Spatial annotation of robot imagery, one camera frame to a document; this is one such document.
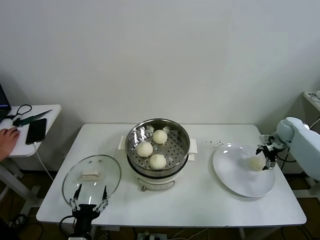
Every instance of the white table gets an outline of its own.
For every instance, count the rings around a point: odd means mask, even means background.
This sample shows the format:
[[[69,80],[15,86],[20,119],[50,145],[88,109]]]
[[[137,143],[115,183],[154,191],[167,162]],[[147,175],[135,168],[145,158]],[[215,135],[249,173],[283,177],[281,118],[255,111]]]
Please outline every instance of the white table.
[[[317,98],[316,92],[314,91],[305,91],[303,96],[316,108],[320,111],[320,99]]]
[[[302,225],[306,222],[306,216],[278,166],[274,169],[275,185],[272,191],[260,198],[237,195],[216,176],[212,159],[217,141],[256,146],[260,143],[260,133],[254,125],[184,125],[189,137],[197,140],[195,161],[186,164],[173,188],[145,192],[135,182],[125,152],[117,149],[121,136],[126,136],[133,126],[85,124],[36,218],[41,222],[58,223],[70,215],[71,207],[62,193],[67,172],[83,158],[105,154],[117,159],[122,179],[108,207],[93,220],[94,225],[242,228]]]
[[[15,115],[19,106],[13,106],[12,110],[9,114]],[[23,107],[20,112],[23,113],[24,110],[28,110],[28,107]],[[40,114],[47,110],[52,109],[52,111],[48,112],[42,118],[47,119],[46,123],[46,133],[51,128],[55,119],[59,115],[61,111],[60,105],[34,105],[32,106],[32,110],[22,116],[22,119],[27,117]],[[13,127],[13,121],[11,119],[4,119],[0,123],[0,129],[9,129]],[[19,157],[29,157],[33,155],[36,150],[39,148],[41,142],[35,144],[35,147],[32,145],[26,145],[26,138],[29,129],[29,124],[19,127],[20,137],[17,140],[17,143],[8,156],[9,158],[19,158]],[[37,193],[40,189],[39,186],[34,186],[30,191],[27,189],[17,178],[22,178],[23,174],[16,167],[15,163],[11,159],[5,159],[0,164],[0,180],[6,184],[6,188],[0,194],[0,201],[6,195],[9,189],[14,190],[17,194],[19,194],[22,198],[26,200],[21,213],[24,215],[28,215],[29,211],[32,207],[38,207],[41,204],[42,199],[37,198]]]

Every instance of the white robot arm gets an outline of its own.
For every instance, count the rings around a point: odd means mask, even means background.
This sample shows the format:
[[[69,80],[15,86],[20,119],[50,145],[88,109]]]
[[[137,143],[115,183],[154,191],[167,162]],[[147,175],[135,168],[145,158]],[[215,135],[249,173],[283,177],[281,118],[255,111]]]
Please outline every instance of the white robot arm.
[[[290,153],[302,169],[311,178],[320,181],[320,135],[309,130],[300,119],[287,117],[279,122],[276,131],[271,135],[261,136],[263,151],[266,157],[266,169],[272,169],[274,155],[290,148]]]

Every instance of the wire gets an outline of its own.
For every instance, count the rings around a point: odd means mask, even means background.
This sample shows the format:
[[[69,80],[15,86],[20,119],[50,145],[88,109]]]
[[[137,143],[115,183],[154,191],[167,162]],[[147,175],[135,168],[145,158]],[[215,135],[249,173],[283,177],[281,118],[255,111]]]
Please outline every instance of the wire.
[[[318,117],[318,119],[310,126],[310,130],[312,130],[312,128],[320,121],[320,116]]]
[[[38,150],[37,150],[37,148],[36,148],[35,142],[33,143],[33,147],[34,147],[35,153],[36,153],[36,155],[37,155],[37,157],[38,157],[38,159],[39,159],[42,167],[44,168],[44,170],[46,171],[46,173],[49,175],[49,177],[51,178],[51,180],[54,181],[53,177],[52,177],[52,176],[50,175],[50,173],[48,172],[48,170],[47,170],[47,168],[45,167],[44,163],[41,161],[41,158],[40,158],[40,156],[39,156],[39,153],[38,153]]]
[[[205,229],[203,229],[203,230],[199,231],[198,233],[193,234],[191,237],[189,237],[189,238],[188,238],[188,240],[190,240],[190,239],[192,239],[193,237],[195,237],[195,236],[199,235],[200,233],[203,233],[204,231],[206,231],[206,230],[208,230],[208,229],[209,229],[209,228],[205,228]]]
[[[60,232],[62,233],[62,235],[63,235],[66,239],[68,239],[68,236],[67,236],[67,234],[65,233],[65,231],[62,229],[62,223],[63,223],[64,220],[70,219],[70,218],[73,218],[73,217],[74,217],[74,216],[71,216],[71,215],[65,216],[65,217],[62,218],[61,221],[59,222],[59,230],[60,230]]]
[[[132,229],[133,229],[133,240],[135,240],[136,237],[138,238],[137,231],[135,227],[133,227]]]
[[[312,238],[312,239],[314,239],[314,237],[312,236],[312,234],[309,232],[309,230],[305,227],[305,226],[298,226],[298,228],[302,228],[302,229],[304,229],[308,234],[309,234],[309,236],[310,236],[310,238]]]
[[[44,233],[44,226],[42,226],[42,224],[40,224],[38,222],[28,223],[27,225],[38,225],[41,227],[40,236],[36,239],[36,240],[40,240],[40,238],[42,237],[42,234]]]
[[[184,228],[182,228],[180,231],[178,231],[175,235],[173,235],[171,238],[174,239],[176,236],[178,236],[180,233],[183,232],[183,230],[185,230]]]
[[[297,228],[303,233],[303,235],[306,237],[307,240],[310,240],[308,235],[305,233],[305,231],[303,231],[303,229],[300,226],[297,226]],[[282,235],[284,240],[287,240],[286,237],[285,237],[284,229],[285,229],[285,227],[281,227],[281,235]]]
[[[8,223],[11,222],[11,213],[12,213],[12,208],[14,207],[14,191],[11,189],[11,204],[10,204],[10,211],[9,211],[9,219]]]
[[[284,158],[284,160],[283,160],[283,164],[282,164],[282,166],[281,166],[281,168],[280,168],[281,171],[284,169],[286,163],[290,163],[290,162],[287,161],[287,158],[288,158],[288,156],[289,156],[289,151],[290,151],[290,148],[288,148],[288,151],[286,152],[286,156],[285,156],[285,158]]]
[[[190,239],[192,239],[193,237],[195,237],[195,236],[203,233],[203,232],[206,231],[206,230],[209,231],[209,228],[202,229],[201,231],[193,234],[193,235],[192,235],[191,237],[189,237],[189,238],[185,238],[185,237],[176,237],[176,238],[174,238],[175,236],[177,236],[178,234],[180,234],[183,230],[185,230],[185,229],[183,228],[181,231],[179,231],[178,233],[176,233],[175,235],[173,235],[173,237],[170,238],[170,239],[168,239],[168,240],[177,240],[177,239],[190,240]]]

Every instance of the black phone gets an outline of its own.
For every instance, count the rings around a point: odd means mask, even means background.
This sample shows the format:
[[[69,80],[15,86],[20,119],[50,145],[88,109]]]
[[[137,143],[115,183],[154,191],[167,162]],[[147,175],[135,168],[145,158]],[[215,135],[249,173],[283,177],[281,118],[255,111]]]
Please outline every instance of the black phone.
[[[47,119],[41,118],[30,122],[28,134],[26,136],[25,144],[30,145],[45,140],[47,128]]]

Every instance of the white plate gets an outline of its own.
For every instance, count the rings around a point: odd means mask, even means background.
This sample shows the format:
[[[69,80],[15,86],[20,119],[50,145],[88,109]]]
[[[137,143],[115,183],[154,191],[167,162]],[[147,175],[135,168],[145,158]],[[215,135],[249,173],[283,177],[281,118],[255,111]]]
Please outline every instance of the white plate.
[[[256,148],[236,143],[219,147],[213,156],[213,167],[219,179],[232,191],[246,197],[262,197],[275,184],[273,169],[251,170],[248,158],[256,155]],[[265,156],[258,155],[266,161]]]

